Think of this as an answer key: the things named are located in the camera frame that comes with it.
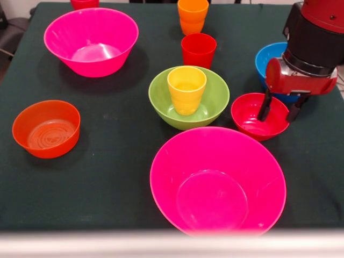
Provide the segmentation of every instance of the table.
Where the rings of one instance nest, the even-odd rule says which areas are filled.
[[[140,36],[125,65],[105,78],[76,75],[48,52],[48,24],[71,11],[38,5],[0,87],[0,230],[144,230],[173,228],[157,209],[149,170],[158,149],[178,130],[163,122],[148,99],[156,74],[182,64],[183,37],[174,4],[101,4],[126,12]],[[212,124],[235,128],[233,101],[261,92],[254,57],[284,41],[290,6],[211,5],[204,33],[218,48],[212,69],[228,83],[231,100]],[[67,155],[37,159],[12,138],[17,114],[38,101],[71,102],[81,136]],[[344,226],[344,102],[337,89],[312,97],[288,130],[263,144],[280,163],[288,198],[274,228]]]

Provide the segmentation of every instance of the bowl rim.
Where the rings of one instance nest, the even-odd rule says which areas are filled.
[[[48,45],[48,43],[47,43],[47,38],[46,38],[46,37],[47,37],[47,33],[48,33],[50,27],[53,26],[53,24],[54,24],[55,22],[57,22],[57,21],[60,20],[60,19],[63,19],[65,16],[69,16],[69,15],[72,15],[72,14],[74,14],[74,13],[91,12],[91,11],[94,12],[94,11],[100,11],[100,10],[106,10],[106,11],[109,11],[109,12],[120,13],[120,14],[126,16],[127,18],[129,18],[129,20],[133,22],[133,24],[135,25],[135,28],[136,28],[136,38],[135,38],[135,40],[133,41],[133,43],[130,45],[130,47],[126,48],[124,51],[122,51],[122,52],[121,52],[119,55],[117,55],[117,56],[114,56],[114,57],[112,57],[112,58],[105,59],[105,60],[100,60],[100,61],[74,61],[74,60],[72,60],[72,59],[70,59],[70,58],[65,58],[65,57],[63,57],[63,56],[61,56],[61,55],[58,55],[58,54],[56,54],[54,51],[51,50],[51,48],[49,47],[49,45]],[[74,10],[74,11],[71,11],[71,12],[67,12],[67,13],[65,13],[65,14],[63,14],[63,15],[57,17],[56,19],[54,19],[54,20],[48,25],[48,27],[45,29],[45,31],[44,31],[44,36],[43,36],[44,45],[46,46],[46,48],[47,48],[53,55],[57,56],[59,59],[66,60],[66,61],[70,61],[70,62],[77,62],[77,63],[98,63],[98,62],[104,62],[104,61],[106,61],[106,60],[111,60],[111,59],[117,58],[117,57],[119,57],[119,56],[125,54],[126,52],[130,51],[130,49],[131,49],[131,48],[135,45],[135,43],[137,42],[138,38],[139,38],[139,27],[138,27],[137,23],[135,22],[135,20],[134,20],[132,17],[130,17],[130,16],[127,15],[126,13],[121,12],[121,11],[118,11],[118,10],[116,10],[116,9],[103,8],[103,7],[85,8],[85,9],[80,9],[80,10]]]
[[[231,116],[232,116],[233,121],[234,121],[235,124],[237,125],[237,127],[239,127],[240,129],[242,129],[242,130],[244,130],[245,132],[248,132],[248,133],[250,133],[250,134],[252,134],[252,135],[263,136],[263,137],[271,137],[271,138],[272,138],[272,137],[275,137],[275,136],[277,136],[277,135],[279,135],[279,134],[281,134],[281,133],[283,133],[283,132],[289,127],[290,123],[287,122],[287,123],[286,123],[286,126],[284,126],[283,129],[279,130],[277,133],[274,133],[274,134],[256,134],[256,133],[252,133],[252,132],[250,132],[250,131],[248,131],[248,130],[242,128],[242,126],[239,125],[237,119],[236,119],[236,118],[234,117],[234,115],[233,115],[233,106],[234,106],[234,104],[235,104],[239,99],[241,99],[241,98],[243,98],[243,97],[247,97],[248,95],[259,95],[259,96],[263,96],[263,97],[265,96],[264,93],[251,92],[251,93],[243,94],[243,95],[241,95],[241,96],[239,96],[238,98],[235,99],[235,101],[232,103],[232,106],[231,106]],[[281,105],[285,108],[285,110],[288,111],[287,106],[286,106],[282,101],[280,101],[278,98],[273,97],[273,100],[274,100],[274,101],[277,101],[279,104],[281,104]]]
[[[221,110],[220,110],[219,112],[217,112],[216,114],[214,114],[214,115],[212,115],[212,116],[210,116],[210,117],[207,117],[207,118],[205,118],[205,119],[195,120],[195,121],[184,121],[184,120],[180,120],[180,119],[177,119],[177,118],[172,118],[172,117],[166,115],[165,113],[161,112],[161,111],[155,106],[154,102],[152,101],[152,97],[151,97],[153,82],[154,82],[155,80],[157,80],[157,78],[158,78],[159,76],[161,76],[161,74],[166,73],[166,72],[167,72],[168,70],[170,70],[170,69],[173,70],[173,69],[175,69],[175,68],[177,68],[177,67],[180,67],[180,66],[174,66],[174,67],[170,67],[170,68],[167,68],[167,69],[163,70],[162,72],[160,72],[159,74],[157,74],[157,75],[152,79],[152,81],[150,82],[150,85],[149,85],[149,88],[148,88],[148,97],[149,97],[149,101],[150,101],[151,105],[153,106],[153,108],[155,109],[155,111],[158,112],[159,114],[161,114],[162,116],[168,118],[168,119],[171,119],[171,120],[173,120],[173,121],[177,121],[177,122],[180,122],[180,123],[185,123],[185,124],[194,124],[194,123],[204,122],[204,121],[211,120],[211,119],[213,119],[213,118],[218,117],[218,116],[226,109],[226,107],[228,106],[228,104],[229,104],[229,102],[230,102],[230,96],[231,96],[230,89],[229,89],[227,83],[225,82],[225,80],[224,80],[220,75],[218,75],[217,73],[215,73],[215,72],[212,71],[212,70],[209,70],[209,69],[204,68],[204,67],[199,67],[199,66],[193,66],[193,67],[196,67],[196,68],[201,69],[201,70],[202,70],[202,69],[205,69],[205,71],[202,70],[202,71],[205,73],[205,75],[206,75],[206,73],[208,73],[208,72],[209,72],[209,73],[215,74],[215,75],[218,76],[218,77],[220,78],[220,80],[223,82],[223,85],[226,86],[226,87],[224,87],[224,88],[226,88],[226,92],[227,92],[226,104],[221,108]]]
[[[177,226],[168,216],[166,216],[165,212],[161,209],[161,206],[160,204],[158,203],[157,199],[156,199],[156,196],[155,196],[155,193],[154,193],[154,190],[153,190],[153,187],[152,187],[152,171],[153,171],[153,167],[154,167],[154,164],[156,162],[156,159],[157,159],[157,156],[158,154],[163,151],[163,149],[165,148],[165,146],[167,144],[169,144],[170,141],[173,141],[175,138],[179,137],[179,135],[181,134],[186,134],[186,133],[190,133],[190,131],[195,131],[195,130],[219,130],[219,131],[231,131],[232,133],[235,133],[237,135],[241,135],[242,137],[244,138],[247,138],[249,139],[251,142],[255,142],[255,144],[259,144],[266,152],[267,154],[273,159],[274,163],[277,165],[277,170],[279,172],[279,174],[281,175],[281,178],[283,180],[283,192],[284,192],[284,196],[283,196],[283,200],[281,202],[281,210],[280,212],[278,213],[278,215],[276,216],[276,219],[271,223],[271,225],[269,227],[267,227],[266,229],[264,229],[263,231],[258,231],[258,235],[261,235],[261,234],[264,234],[266,232],[268,232],[277,222],[278,220],[280,219],[283,211],[284,211],[284,208],[285,208],[285,204],[286,204],[286,196],[287,196],[287,188],[286,188],[286,181],[285,181],[285,176],[284,176],[284,173],[283,173],[283,170],[280,166],[280,164],[278,163],[278,161],[276,160],[276,158],[273,156],[273,154],[263,145],[261,144],[260,142],[256,141],[255,139],[253,139],[252,137],[244,134],[244,133],[241,133],[241,132],[238,132],[236,130],[233,130],[233,129],[230,129],[230,128],[226,128],[226,127],[220,127],[220,126],[204,126],[204,127],[197,127],[197,128],[192,128],[192,129],[189,129],[189,130],[186,130],[186,131],[183,131],[181,133],[178,133],[177,135],[173,136],[172,138],[170,138],[168,141],[166,141],[160,148],[159,150],[156,152],[154,158],[153,158],[153,161],[152,161],[152,165],[150,167],[150,170],[149,170],[149,186],[150,186],[150,192],[153,196],[153,199],[154,199],[154,202],[156,204],[156,206],[158,207],[159,211],[162,213],[162,215],[174,226],[176,227],[178,230],[180,230],[181,232],[185,233],[185,234],[188,234],[188,235],[192,235],[191,232],[189,231],[185,231],[183,229],[181,229],[179,226]]]
[[[258,69],[258,56],[266,49],[272,46],[276,46],[276,45],[285,45],[287,47],[288,43],[287,42],[276,42],[276,43],[272,43],[272,44],[268,44],[266,46],[264,46],[263,48],[261,48],[258,53],[256,54],[256,57],[254,59],[254,64],[256,66],[256,70],[257,72],[263,77],[265,78],[265,76],[263,76],[263,74],[261,73],[261,71]]]
[[[77,114],[77,118],[78,118],[78,124],[75,128],[75,131],[73,132],[73,134],[68,138],[66,139],[65,141],[55,145],[55,146],[52,146],[52,147],[47,147],[47,148],[31,148],[29,146],[26,146],[26,145],[23,145],[22,143],[20,143],[15,135],[15,126],[16,126],[16,123],[18,121],[18,118],[20,116],[23,115],[24,112],[26,112],[28,109],[34,107],[34,106],[37,106],[37,105],[40,105],[40,104],[43,104],[43,103],[48,103],[48,102],[56,102],[56,103],[63,103],[63,104],[66,104],[68,105],[71,109],[73,109],[74,111],[76,111],[76,114]],[[48,99],[48,100],[45,100],[45,101],[39,101],[39,102],[36,102],[36,103],[33,103],[32,105],[26,107],[25,109],[23,109],[19,115],[16,116],[14,122],[13,122],[13,125],[12,125],[12,135],[13,135],[13,138],[15,139],[16,143],[19,144],[20,146],[22,146],[24,149],[28,149],[28,150],[31,150],[31,151],[46,151],[46,150],[49,150],[49,149],[54,149],[58,146],[61,146],[63,145],[65,142],[67,142],[69,139],[72,139],[77,133],[78,131],[80,130],[80,125],[81,125],[81,116],[80,116],[80,113],[79,113],[79,110],[73,106],[72,104],[70,104],[69,102],[66,102],[66,101],[61,101],[59,99]]]

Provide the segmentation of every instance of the chair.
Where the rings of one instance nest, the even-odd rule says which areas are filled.
[[[26,18],[7,20],[0,4],[0,67],[13,57],[28,25]]]

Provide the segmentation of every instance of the plastic bowl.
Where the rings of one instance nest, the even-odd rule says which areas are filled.
[[[267,89],[266,79],[266,69],[268,62],[272,58],[280,58],[287,47],[286,42],[274,43],[263,47],[257,54],[255,58],[256,70],[259,75],[259,80],[262,83],[264,90]],[[284,94],[274,94],[276,98],[284,103],[294,103],[299,98],[298,96],[288,96]]]
[[[125,13],[87,8],[54,20],[45,31],[44,43],[77,74],[103,77],[122,67],[138,36],[136,22]]]
[[[155,111],[167,124],[179,130],[202,127],[213,122],[230,101],[226,82],[213,71],[197,67],[205,73],[207,83],[197,111],[190,116],[183,116],[175,111],[168,90],[167,76],[174,68],[162,71],[150,83],[148,95]]]
[[[201,127],[167,141],[150,170],[162,214],[186,234],[262,234],[286,200],[283,172],[254,139],[222,127]]]
[[[237,98],[231,107],[232,118],[240,132],[257,141],[265,141],[284,132],[289,123],[286,121],[288,108],[273,97],[270,112],[264,122],[257,115],[264,100],[262,93],[249,93]]]
[[[15,119],[12,134],[29,153],[52,159],[69,152],[80,133],[80,114],[64,101],[42,101],[23,110]]]

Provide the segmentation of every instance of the large pink bowl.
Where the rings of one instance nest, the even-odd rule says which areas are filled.
[[[271,153],[247,135],[200,127],[167,141],[150,170],[163,215],[187,234],[262,234],[285,204],[283,172]]]
[[[117,10],[66,13],[46,29],[46,47],[74,72],[103,77],[122,67],[139,36],[136,22]]]

